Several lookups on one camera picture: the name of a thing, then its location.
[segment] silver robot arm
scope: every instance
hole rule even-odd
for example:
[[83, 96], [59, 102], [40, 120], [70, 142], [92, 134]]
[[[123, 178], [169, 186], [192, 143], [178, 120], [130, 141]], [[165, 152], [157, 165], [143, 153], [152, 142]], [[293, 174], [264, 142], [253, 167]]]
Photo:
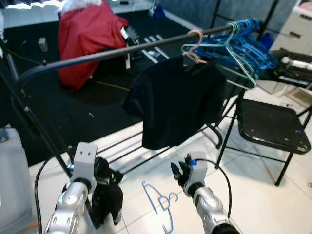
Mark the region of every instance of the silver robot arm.
[[56, 209], [49, 219], [45, 234], [77, 234], [88, 194], [91, 194], [97, 185], [94, 178], [96, 153], [95, 145], [84, 142], [78, 144], [71, 184], [58, 197]]
[[224, 213], [220, 199], [205, 186], [207, 163], [192, 160], [203, 156], [205, 157], [204, 152], [189, 153], [185, 163], [179, 162], [183, 174], [174, 163], [171, 163], [175, 179], [182, 186], [185, 195], [193, 198], [206, 234], [239, 234]]

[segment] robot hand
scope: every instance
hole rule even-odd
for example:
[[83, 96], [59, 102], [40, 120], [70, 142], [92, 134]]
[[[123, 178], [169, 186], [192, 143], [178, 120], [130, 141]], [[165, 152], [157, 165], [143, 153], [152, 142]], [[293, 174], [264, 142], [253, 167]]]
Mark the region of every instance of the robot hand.
[[193, 198], [206, 234], [239, 234], [224, 213], [220, 199], [205, 186], [207, 163], [192, 160], [192, 158], [203, 158], [203, 156], [205, 157], [204, 152], [188, 153], [185, 162], [179, 162], [182, 173], [178, 166], [171, 163], [175, 180], [183, 188], [185, 195]]

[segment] chair leg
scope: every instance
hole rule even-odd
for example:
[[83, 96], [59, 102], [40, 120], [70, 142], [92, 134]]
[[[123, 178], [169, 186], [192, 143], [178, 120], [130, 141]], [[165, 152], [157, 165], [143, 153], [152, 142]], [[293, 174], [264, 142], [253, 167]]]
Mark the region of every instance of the chair leg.
[[237, 115], [237, 107], [235, 108], [235, 113], [234, 113], [234, 115], [233, 115], [233, 117], [232, 117], [232, 120], [231, 120], [230, 126], [229, 126], [229, 128], [228, 128], [228, 131], [226, 132], [226, 135], [225, 135], [225, 138], [224, 138], [224, 142], [223, 142], [223, 144], [222, 144], [222, 148], [221, 148], [221, 151], [220, 151], [219, 156], [218, 156], [218, 160], [217, 160], [216, 165], [215, 165], [215, 168], [216, 168], [216, 169], [219, 168], [219, 164], [220, 164], [221, 158], [222, 158], [222, 156], [223, 156], [223, 152], [224, 152], [224, 150], [225, 150], [226, 143], [228, 142], [228, 139], [229, 139], [231, 130], [232, 130], [232, 128], [233, 128], [233, 124], [234, 124], [236, 115]]
[[281, 182], [281, 180], [282, 180], [282, 178], [283, 178], [283, 176], [284, 176], [284, 174], [286, 172], [286, 169], [287, 169], [289, 163], [291, 162], [292, 157], [293, 157], [293, 153], [290, 153], [288, 158], [287, 158], [287, 160], [286, 160], [286, 162], [285, 162], [285, 165], [284, 165], [284, 167], [283, 167], [283, 169], [281, 171], [281, 174], [279, 174], [279, 177], [278, 177], [278, 179], [277, 179], [277, 181], [275, 183], [276, 186], [279, 186], [279, 184], [280, 184], [280, 182]]

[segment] white drawer unit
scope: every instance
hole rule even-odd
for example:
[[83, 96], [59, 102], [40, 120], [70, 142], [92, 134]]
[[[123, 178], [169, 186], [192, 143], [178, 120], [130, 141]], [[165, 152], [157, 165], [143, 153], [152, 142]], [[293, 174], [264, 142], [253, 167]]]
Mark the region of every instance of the white drawer unit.
[[301, 8], [300, 2], [293, 8], [271, 50], [284, 48], [292, 52], [312, 54], [312, 12]]

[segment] white tile floor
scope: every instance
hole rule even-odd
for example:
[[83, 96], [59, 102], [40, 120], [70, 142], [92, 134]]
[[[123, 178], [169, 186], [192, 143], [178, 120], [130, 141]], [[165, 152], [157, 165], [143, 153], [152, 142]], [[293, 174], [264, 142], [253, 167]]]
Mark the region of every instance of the white tile floor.
[[[146, 7], [140, 2], [136, 9]], [[26, 24], [56, 21], [56, 9], [45, 7], [34, 9], [32, 14], [26, 10], [4, 10], [5, 27], [22, 26]], [[269, 95], [260, 88], [248, 91], [245, 98], [259, 100], [272, 104], [289, 103], [296, 111], [303, 109], [289, 98]], [[229, 119], [225, 118], [220, 125], [220, 131], [225, 135], [229, 125]], [[306, 128], [306, 133], [312, 141], [312, 123]], [[142, 124], [136, 124], [117, 133], [95, 140], [93, 143], [98, 149], [124, 139], [142, 129]], [[207, 129], [205, 135], [216, 141], [214, 133]], [[93, 230], [87, 224], [88, 216], [80, 223], [79, 233], [105, 233], [105, 234], [162, 234], [163, 226], [167, 230], [173, 228], [172, 233], [196, 233], [203, 234], [202, 223], [196, 213], [192, 200], [184, 195], [182, 189], [174, 181], [170, 169], [170, 162], [183, 160], [188, 152], [204, 151], [206, 157], [216, 160], [217, 150], [203, 133], [189, 138], [178, 147], [171, 148], [160, 156], [150, 160], [141, 167], [125, 175], [120, 186], [124, 193], [122, 208], [122, 221], [114, 226], [111, 217], [106, 224], [98, 230]], [[141, 135], [124, 142], [108, 151], [100, 153], [100, 156], [113, 160], [140, 145]], [[263, 146], [253, 145], [240, 137], [237, 125], [234, 126], [230, 136], [229, 145], [245, 150], [263, 153], [280, 158], [285, 157], [285, 152], [270, 149]], [[113, 163], [113, 167], [122, 171], [132, 165], [147, 159], [155, 152], [141, 148], [129, 154], [126, 158]], [[233, 190], [232, 223], [242, 234], [311, 234], [312, 233], [312, 188], [307, 184], [312, 182], [312, 152], [305, 155], [295, 155], [279, 187], [274, 186], [280, 170], [280, 163], [267, 159], [259, 159], [233, 150], [226, 150], [221, 161], [221, 167], [227, 173]], [[34, 165], [29, 168], [34, 182], [36, 173], [40, 167]], [[225, 179], [219, 171], [209, 165], [206, 175], [206, 184], [219, 196], [228, 208], [228, 190]], [[163, 210], [157, 200], [153, 200], [156, 210], [153, 209], [142, 187], [142, 182], [153, 185], [163, 196], [169, 197], [174, 192], [178, 196], [170, 199], [170, 211], [173, 225], [170, 224], [168, 210]], [[55, 159], [52, 159], [43, 170], [39, 180], [39, 200], [41, 206], [42, 223], [45, 227], [49, 216], [52, 214], [60, 191], [68, 178], [61, 170]], [[153, 190], [148, 190], [151, 197], [155, 197]], [[36, 230], [27, 229], [23, 234], [34, 234]]]

